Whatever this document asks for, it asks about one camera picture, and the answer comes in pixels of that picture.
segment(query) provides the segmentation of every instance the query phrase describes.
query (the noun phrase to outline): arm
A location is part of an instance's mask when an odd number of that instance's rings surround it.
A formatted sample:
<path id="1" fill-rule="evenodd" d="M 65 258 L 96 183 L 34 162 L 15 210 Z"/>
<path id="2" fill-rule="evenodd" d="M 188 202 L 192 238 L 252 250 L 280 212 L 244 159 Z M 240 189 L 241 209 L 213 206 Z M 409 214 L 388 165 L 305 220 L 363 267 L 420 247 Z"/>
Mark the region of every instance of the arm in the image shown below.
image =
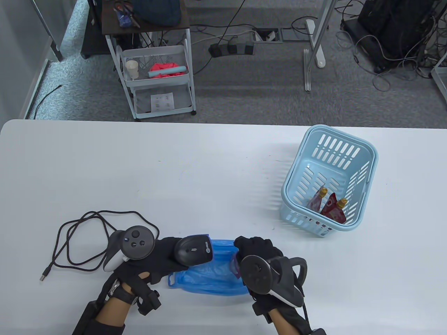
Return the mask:
<path id="1" fill-rule="evenodd" d="M 131 288 L 123 283 L 122 288 L 131 293 Z M 110 298 L 99 312 L 96 321 L 108 326 L 122 327 L 131 306 L 117 298 Z"/>
<path id="2" fill-rule="evenodd" d="M 275 325 L 278 335 L 300 335 L 297 329 L 289 324 L 277 309 L 271 310 L 269 315 Z"/>
<path id="3" fill-rule="evenodd" d="M 140 278 L 149 276 L 148 272 L 141 273 Z M 122 288 L 131 293 L 131 288 L 123 283 Z M 117 298 L 111 297 L 103 306 L 95 319 L 90 320 L 83 335 L 121 335 L 124 331 L 124 322 L 131 308 Z"/>

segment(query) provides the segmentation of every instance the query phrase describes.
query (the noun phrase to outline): desk leg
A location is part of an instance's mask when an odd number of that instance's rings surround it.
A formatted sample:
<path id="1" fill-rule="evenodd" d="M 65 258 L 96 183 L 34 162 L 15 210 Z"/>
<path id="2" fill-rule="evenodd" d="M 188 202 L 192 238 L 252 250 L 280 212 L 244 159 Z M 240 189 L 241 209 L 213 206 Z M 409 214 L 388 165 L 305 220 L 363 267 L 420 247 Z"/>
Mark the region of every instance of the desk leg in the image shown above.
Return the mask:
<path id="1" fill-rule="evenodd" d="M 308 34 L 310 34 L 309 39 L 310 39 L 310 45 L 312 46 L 312 48 L 315 48 L 315 41 L 316 39 L 314 38 L 314 32 L 315 32 L 315 22 L 314 20 L 311 19 L 307 19 L 306 20 L 306 28 L 307 28 L 307 32 Z M 316 58 L 315 58 L 315 63 L 316 65 L 322 69 L 326 66 L 326 59 L 325 59 L 325 54 L 323 54 L 323 48 L 320 46 L 318 48 L 318 51 L 316 52 Z"/>
<path id="2" fill-rule="evenodd" d="M 305 49 L 303 53 L 303 66 L 304 66 L 304 88 L 307 92 L 311 90 L 311 77 L 310 68 L 316 54 L 320 50 L 321 40 L 329 24 L 332 13 L 334 12 L 335 4 L 337 0 L 324 0 L 321 7 L 320 14 L 318 15 L 318 21 L 316 24 L 316 30 L 310 37 L 312 39 L 313 51 L 310 57 L 308 56 L 309 50 Z"/>
<path id="3" fill-rule="evenodd" d="M 196 111 L 195 104 L 195 90 L 194 90 L 194 75 L 193 75 L 193 55 L 192 55 L 192 47 L 191 47 L 191 32 L 190 29 L 186 29 L 186 41 L 188 42 L 188 66 L 190 71 L 190 82 L 191 82 L 191 96 L 193 98 L 193 112 Z"/>
<path id="4" fill-rule="evenodd" d="M 122 85 L 122 88 L 124 90 L 124 94 L 126 95 L 129 107 L 131 109 L 132 116 L 134 117 L 134 119 L 137 119 L 137 116 L 136 116 L 136 113 L 135 113 L 135 110 L 134 110 L 134 104 L 133 104 L 133 101 L 131 99 L 131 96 L 129 95 L 129 90 L 127 89 L 126 82 L 124 81 L 124 78 L 122 76 L 120 63 L 118 61 L 118 56 L 117 56 L 117 54 L 115 52 L 115 48 L 114 48 L 114 46 L 112 44 L 112 39 L 111 39 L 110 35 L 106 35 L 105 39 L 107 41 L 107 45 L 109 46 L 110 55 L 112 56 L 113 62 L 115 64 L 116 72 L 118 72 L 119 81 L 121 81 L 121 85 Z"/>

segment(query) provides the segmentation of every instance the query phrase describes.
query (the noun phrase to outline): blue plastic bag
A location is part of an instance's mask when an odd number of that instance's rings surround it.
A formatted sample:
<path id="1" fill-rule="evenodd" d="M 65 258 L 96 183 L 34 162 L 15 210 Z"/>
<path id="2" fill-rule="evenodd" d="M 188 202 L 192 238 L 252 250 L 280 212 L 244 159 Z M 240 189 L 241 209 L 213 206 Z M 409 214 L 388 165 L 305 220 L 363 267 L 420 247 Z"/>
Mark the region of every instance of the blue plastic bag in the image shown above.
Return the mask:
<path id="1" fill-rule="evenodd" d="M 238 249 L 232 240 L 212 240 L 213 260 L 168 276 L 168 285 L 192 293 L 235 296 L 248 294 L 247 287 L 232 271 Z"/>

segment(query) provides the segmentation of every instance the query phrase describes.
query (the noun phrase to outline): hand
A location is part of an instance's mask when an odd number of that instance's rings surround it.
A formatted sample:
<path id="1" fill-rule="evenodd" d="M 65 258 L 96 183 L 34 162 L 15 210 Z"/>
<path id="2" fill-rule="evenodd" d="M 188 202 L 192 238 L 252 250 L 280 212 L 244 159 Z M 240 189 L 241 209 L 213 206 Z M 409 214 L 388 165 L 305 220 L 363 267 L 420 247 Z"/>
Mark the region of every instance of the hand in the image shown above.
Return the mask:
<path id="1" fill-rule="evenodd" d="M 115 273 L 126 273 L 127 275 L 140 275 L 150 272 L 151 277 L 164 277 L 173 272 L 185 271 L 187 266 L 179 264 L 174 258 L 174 247 L 181 238 L 166 237 L 155 241 L 154 250 L 149 256 L 142 260 L 129 260 L 115 269 Z"/>
<path id="2" fill-rule="evenodd" d="M 239 236 L 234 241 L 234 246 L 239 249 L 239 252 L 236 254 L 238 264 L 240 264 L 246 256 L 250 255 L 259 256 L 265 260 L 277 256 L 284 256 L 281 250 L 273 246 L 272 241 L 269 239 L 262 239 L 260 237 L 252 237 L 248 239 L 246 237 Z M 262 311 L 262 314 L 266 314 L 279 307 L 288 306 L 270 294 L 258 294 L 250 289 L 249 293 L 254 300 L 256 300 L 256 305 L 258 309 Z"/>

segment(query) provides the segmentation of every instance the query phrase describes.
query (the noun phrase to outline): red bottle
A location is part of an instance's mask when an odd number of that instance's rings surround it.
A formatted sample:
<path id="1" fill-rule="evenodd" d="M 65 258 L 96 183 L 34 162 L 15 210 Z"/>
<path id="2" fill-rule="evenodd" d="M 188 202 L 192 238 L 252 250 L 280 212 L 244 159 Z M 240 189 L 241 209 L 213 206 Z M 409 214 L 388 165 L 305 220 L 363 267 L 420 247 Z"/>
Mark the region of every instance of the red bottle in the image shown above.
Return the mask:
<path id="1" fill-rule="evenodd" d="M 332 208 L 325 216 L 333 219 L 335 222 L 338 223 L 345 223 L 346 222 L 346 216 L 345 213 L 343 213 L 343 207 L 346 206 L 348 201 L 346 199 L 341 199 L 337 202 L 337 205 Z"/>
<path id="2" fill-rule="evenodd" d="M 335 193 L 332 193 L 329 196 L 328 201 L 326 202 L 325 206 L 321 210 L 321 215 L 326 216 L 329 211 L 333 210 L 337 206 L 337 197 L 335 196 Z"/>
<path id="3" fill-rule="evenodd" d="M 312 199 L 309 201 L 307 208 L 313 210 L 314 212 L 319 212 L 321 207 L 321 200 L 328 194 L 328 189 L 321 186 L 320 189 L 315 193 Z"/>

